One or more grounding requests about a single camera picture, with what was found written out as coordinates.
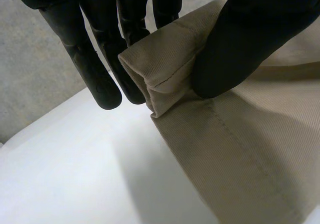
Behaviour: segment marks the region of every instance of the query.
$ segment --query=concrete floor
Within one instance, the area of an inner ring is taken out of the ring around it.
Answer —
[[[180,15],[211,0],[183,0]],[[0,142],[85,88],[59,38],[37,10],[0,0]],[[152,3],[146,24],[155,31]],[[93,34],[86,26],[103,63]]]

